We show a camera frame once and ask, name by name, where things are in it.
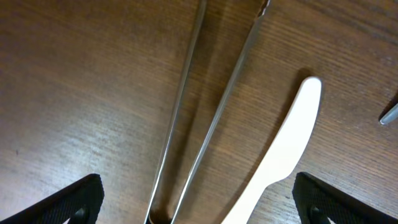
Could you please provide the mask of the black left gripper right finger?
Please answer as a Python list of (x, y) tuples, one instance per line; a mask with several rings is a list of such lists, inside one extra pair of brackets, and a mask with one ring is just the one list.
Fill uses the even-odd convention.
[(304, 224), (397, 223), (387, 215), (340, 191), (308, 172), (299, 172), (293, 187), (295, 206)]

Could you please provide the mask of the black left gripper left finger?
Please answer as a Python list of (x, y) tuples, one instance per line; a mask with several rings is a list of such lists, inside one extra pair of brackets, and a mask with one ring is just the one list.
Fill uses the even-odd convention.
[(95, 224), (104, 199), (98, 174), (89, 174), (1, 223)]

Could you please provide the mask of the pink plastic knife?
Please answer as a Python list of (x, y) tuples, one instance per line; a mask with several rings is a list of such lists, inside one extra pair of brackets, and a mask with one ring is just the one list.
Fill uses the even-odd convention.
[(265, 189), (293, 172), (312, 135), (321, 93), (319, 78), (302, 82), (269, 149), (222, 224), (247, 223)]

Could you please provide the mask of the steel kitchen tongs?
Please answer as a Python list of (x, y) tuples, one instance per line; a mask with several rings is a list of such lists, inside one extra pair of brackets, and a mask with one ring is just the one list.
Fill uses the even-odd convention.
[[(199, 168), (199, 165), (201, 163), (201, 160), (203, 159), (203, 156), (208, 148), (208, 145), (210, 143), (210, 140), (214, 134), (214, 131), (219, 123), (219, 120), (221, 118), (221, 115), (223, 114), (224, 109), (226, 108), (227, 102), (229, 100), (229, 97), (231, 95), (231, 92), (234, 88), (234, 85), (243, 69), (243, 65), (247, 60), (248, 57), (248, 53), (251, 49), (251, 47), (254, 44), (254, 41), (257, 37), (258, 34), (258, 30), (259, 30), (259, 26), (265, 16), (265, 13), (267, 11), (267, 8), (269, 7), (271, 1), (270, 0), (265, 0), (262, 2), (261, 7), (259, 8), (259, 12), (257, 13), (252, 26), (250, 28), (250, 31), (246, 37), (246, 40), (244, 42), (244, 45), (240, 51), (238, 60), (234, 66), (233, 72), (228, 80), (228, 84), (226, 86), (226, 88), (224, 89), (223, 95), (220, 99), (220, 102), (218, 103), (218, 107), (215, 111), (215, 115), (211, 121), (210, 127), (207, 130), (206, 136), (203, 140), (203, 143), (200, 146), (199, 151), (197, 152), (197, 155), (193, 161), (193, 164), (190, 168), (190, 171), (188, 173), (188, 177), (184, 183), (183, 189), (180, 193), (180, 196), (178, 198), (178, 202), (177, 205), (175, 207), (174, 210), (174, 214), (172, 215), (172, 217), (169, 219), (169, 223), (175, 223), (177, 216), (180, 212), (180, 209), (182, 207), (182, 204), (187, 196), (188, 190), (193, 182), (194, 176), (197, 173), (197, 170)], [(206, 7), (207, 7), (207, 2), (206, 1), (200, 1), (199, 5), (197, 7), (197, 13), (196, 13), (196, 17), (194, 20), (194, 25), (193, 25), (193, 29), (192, 29), (192, 34), (191, 34), (191, 38), (189, 41), (189, 45), (188, 45), (188, 49), (187, 49), (187, 53), (185, 56), (185, 60), (183, 63), (183, 68), (181, 71), (181, 75), (180, 75), (180, 80), (178, 83), (178, 88), (177, 88), (177, 92), (175, 95), (175, 99), (174, 99), (174, 103), (173, 103), (173, 107), (172, 107), (172, 113), (170, 116), (170, 121), (169, 121), (169, 125), (167, 128), (167, 132), (166, 132), (166, 137), (165, 137), (165, 141), (164, 144), (162, 146), (162, 150), (161, 150), (161, 154), (160, 154), (160, 159), (159, 159), (159, 163), (157, 165), (157, 171), (155, 173), (155, 179), (154, 179), (154, 183), (152, 186), (152, 191), (150, 194), (150, 200), (148, 203), (148, 207), (147, 207), (147, 211), (146, 211), (146, 217), (144, 219), (144, 224), (150, 224), (154, 222), (154, 215), (151, 214), (152, 211), (152, 206), (154, 204), (154, 200), (155, 200), (155, 196), (156, 193), (158, 192), (159, 186), (160, 186), (160, 181), (161, 178), (163, 176), (164, 173), (164, 169), (165, 169), (165, 165), (167, 162), (167, 156), (169, 154), (170, 151), (170, 147), (172, 145), (172, 140), (173, 140), (173, 136), (174, 136), (174, 132), (175, 132), (175, 128), (177, 127), (177, 121), (178, 121), (178, 113), (180, 111), (181, 108), (181, 104), (182, 104), (182, 99), (183, 99), (183, 94), (185, 91), (185, 87), (187, 84), (187, 80), (190, 74), (190, 69), (192, 66), (192, 59), (193, 59), (193, 53), (195, 51), (195, 48), (197, 46), (197, 42), (198, 42), (198, 38), (199, 38), (199, 34), (201, 31), (201, 27), (204, 21), (204, 16), (205, 16), (205, 12), (206, 12)]]

